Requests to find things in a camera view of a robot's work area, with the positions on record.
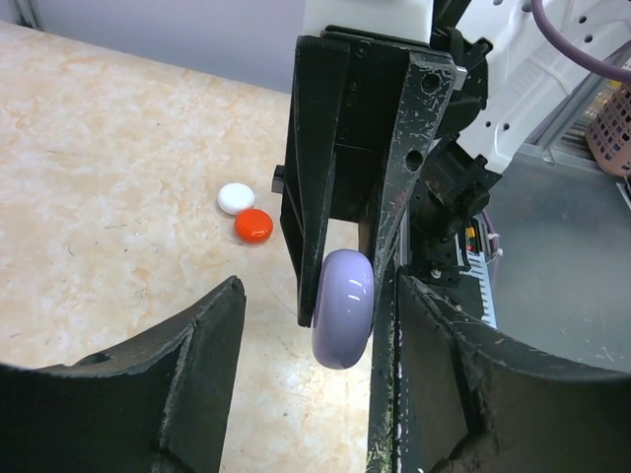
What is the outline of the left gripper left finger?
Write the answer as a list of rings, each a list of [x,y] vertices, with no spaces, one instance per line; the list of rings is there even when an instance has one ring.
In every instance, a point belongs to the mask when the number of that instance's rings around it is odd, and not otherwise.
[[[72,366],[1,368],[5,472],[216,472],[245,325],[230,277]]]

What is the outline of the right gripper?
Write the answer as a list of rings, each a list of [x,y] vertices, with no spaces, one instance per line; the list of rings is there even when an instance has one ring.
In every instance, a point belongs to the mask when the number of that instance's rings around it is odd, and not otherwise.
[[[370,250],[380,301],[396,232],[465,50],[453,28],[434,29],[427,43],[334,26],[298,37],[285,162],[273,189],[282,196],[300,326],[312,323],[328,220],[359,222],[377,183]]]

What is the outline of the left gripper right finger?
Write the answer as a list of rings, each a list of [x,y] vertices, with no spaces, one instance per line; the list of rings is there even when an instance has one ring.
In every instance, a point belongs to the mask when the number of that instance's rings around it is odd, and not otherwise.
[[[629,470],[628,373],[539,351],[409,276],[398,314],[413,411],[406,469]]]

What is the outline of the purple earbud charging case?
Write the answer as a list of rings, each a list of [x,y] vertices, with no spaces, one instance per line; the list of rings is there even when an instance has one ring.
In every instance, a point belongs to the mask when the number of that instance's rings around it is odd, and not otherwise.
[[[325,257],[312,324],[318,363],[337,371],[358,363],[371,333],[374,298],[373,268],[363,253],[337,249]]]

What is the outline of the white earbud charging case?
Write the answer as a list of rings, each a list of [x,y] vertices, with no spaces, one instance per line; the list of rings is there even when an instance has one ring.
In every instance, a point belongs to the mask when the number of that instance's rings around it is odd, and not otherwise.
[[[217,194],[219,208],[231,216],[236,216],[240,212],[252,208],[254,203],[254,192],[249,186],[240,182],[225,184]]]

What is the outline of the red earbud charging case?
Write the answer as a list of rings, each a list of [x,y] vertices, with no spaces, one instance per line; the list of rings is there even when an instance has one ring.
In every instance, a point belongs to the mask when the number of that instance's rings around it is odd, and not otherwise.
[[[256,244],[268,240],[273,232],[271,217],[263,210],[250,208],[241,211],[235,218],[236,235],[244,242]]]

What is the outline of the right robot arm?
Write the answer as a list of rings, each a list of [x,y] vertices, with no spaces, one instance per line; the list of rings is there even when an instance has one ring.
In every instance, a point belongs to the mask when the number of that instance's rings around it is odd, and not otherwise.
[[[418,184],[424,239],[488,202],[526,137],[630,43],[626,1],[310,1],[296,42],[280,223],[297,320],[318,322],[330,220],[359,227],[377,304]]]

